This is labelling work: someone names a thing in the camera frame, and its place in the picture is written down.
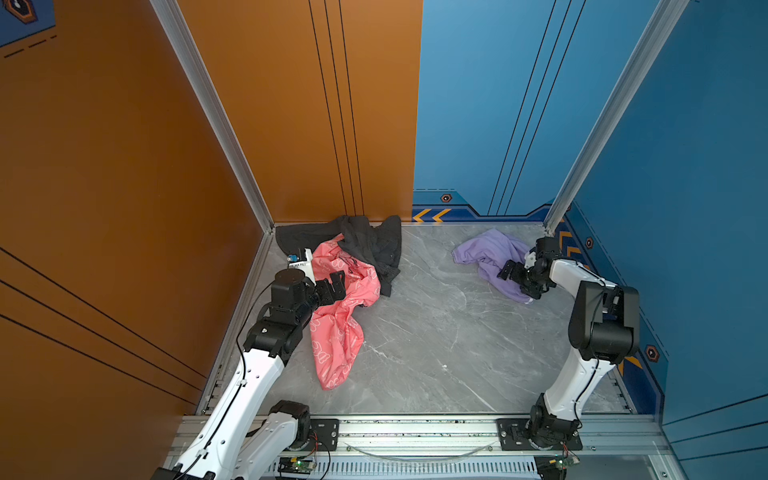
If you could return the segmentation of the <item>purple cloth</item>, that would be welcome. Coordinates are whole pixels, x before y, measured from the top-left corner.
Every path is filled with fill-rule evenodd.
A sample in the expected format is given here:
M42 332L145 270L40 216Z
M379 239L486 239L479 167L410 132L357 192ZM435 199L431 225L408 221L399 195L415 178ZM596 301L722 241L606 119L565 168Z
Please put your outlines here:
M509 299L529 304L533 299L524 294L517 283L498 277L507 261L524 263L529 250L530 247L521 240L490 229L457 246L452 257L456 264L475 264L479 277Z

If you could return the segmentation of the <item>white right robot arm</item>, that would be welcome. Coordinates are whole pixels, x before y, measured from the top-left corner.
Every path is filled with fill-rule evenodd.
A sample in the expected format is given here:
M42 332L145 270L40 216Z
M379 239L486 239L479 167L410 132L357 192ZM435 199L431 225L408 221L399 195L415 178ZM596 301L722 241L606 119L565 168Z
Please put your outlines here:
M517 283L535 300L556 287L574 299L567 327L568 357L526 420L496 421L501 448L579 450L586 401L602 378L638 349L639 292L561 256L552 237L538 239L524 261L507 261L498 277Z

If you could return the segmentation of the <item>pink printed cloth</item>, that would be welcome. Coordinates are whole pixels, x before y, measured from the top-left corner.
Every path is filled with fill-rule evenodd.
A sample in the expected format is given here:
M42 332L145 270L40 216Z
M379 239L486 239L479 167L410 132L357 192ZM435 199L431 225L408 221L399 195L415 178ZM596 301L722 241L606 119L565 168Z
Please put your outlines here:
M380 298L375 268L344 251L339 234L313 252L312 267L318 280L345 274L345 298L316 310L310 320L312 351L321 387L332 390L343 384L364 343L364 332L353 318L356 307L370 307Z

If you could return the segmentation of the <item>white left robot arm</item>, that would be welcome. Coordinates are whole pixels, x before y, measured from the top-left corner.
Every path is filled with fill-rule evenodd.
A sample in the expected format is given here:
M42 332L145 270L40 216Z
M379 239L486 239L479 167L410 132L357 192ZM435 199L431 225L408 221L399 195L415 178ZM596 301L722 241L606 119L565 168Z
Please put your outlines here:
M311 417L304 404L280 401L257 430L251 426L313 313L346 297L345 280L336 271L315 281L293 266L275 275L271 300L238 348L239 363L221 400L175 465L157 468L154 479L259 479L282 452L306 445Z

